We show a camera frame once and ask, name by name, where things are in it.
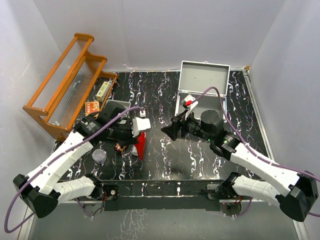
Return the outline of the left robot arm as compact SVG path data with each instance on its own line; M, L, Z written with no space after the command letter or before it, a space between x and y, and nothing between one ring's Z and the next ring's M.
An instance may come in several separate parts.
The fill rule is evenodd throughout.
M82 156L103 140L116 140L122 146L134 145L142 133L151 128L146 112L129 117L137 107L126 108L117 102L108 102L98 114L83 117L65 141L42 164L27 175L13 179L17 197L38 218L44 218L69 200L87 197L99 200L105 193L102 181L92 173L75 180L61 182L61 177Z

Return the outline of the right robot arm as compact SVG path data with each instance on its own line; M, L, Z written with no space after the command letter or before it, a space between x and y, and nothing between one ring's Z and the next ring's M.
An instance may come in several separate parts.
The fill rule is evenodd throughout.
M276 206L289 218L303 222L310 215L318 199L316 177L308 171L297 171L255 151L249 144L224 128L224 120L215 110L204 111L200 119L187 110L171 118L171 124L161 128L171 140L192 134L210 143L210 149L219 157L238 164L257 175L254 180L232 172L213 191L233 199L248 196Z

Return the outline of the red first aid pouch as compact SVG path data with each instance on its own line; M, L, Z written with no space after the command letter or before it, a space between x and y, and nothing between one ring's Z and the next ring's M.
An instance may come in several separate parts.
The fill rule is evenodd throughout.
M142 132L137 138L137 143L134 145L136 148L137 156L140 161L144 158L144 152L146 147L146 133Z

